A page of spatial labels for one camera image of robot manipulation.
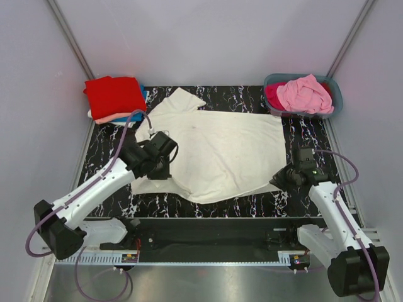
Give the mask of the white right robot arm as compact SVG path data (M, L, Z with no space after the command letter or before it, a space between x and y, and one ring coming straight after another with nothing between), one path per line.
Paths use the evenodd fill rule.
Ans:
M328 237L317 225L302 225L286 233L288 246L296 250L305 246L320 260L337 296L373 292L377 298L385 286L389 253L374 245L357 224L330 175L320 168L298 169L288 164L270 183L282 191L307 187L331 234Z

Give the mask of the cream white t shirt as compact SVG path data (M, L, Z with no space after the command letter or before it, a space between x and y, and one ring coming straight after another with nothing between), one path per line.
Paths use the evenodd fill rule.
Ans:
M277 191L272 177L286 166L281 118L268 114L203 110L206 103L177 88L150 113L150 123L178 143L172 177L131 183L135 194L173 193L211 204Z

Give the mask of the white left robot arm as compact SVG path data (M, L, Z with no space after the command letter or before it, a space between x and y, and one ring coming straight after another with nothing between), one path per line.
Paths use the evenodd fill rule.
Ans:
M133 226L123 218L87 221L92 210L134 180L169 178L171 154L178 144L153 138L118 147L115 156L93 177L53 203L34 207L35 229L56 259L64 260L85 246L131 248L136 241Z

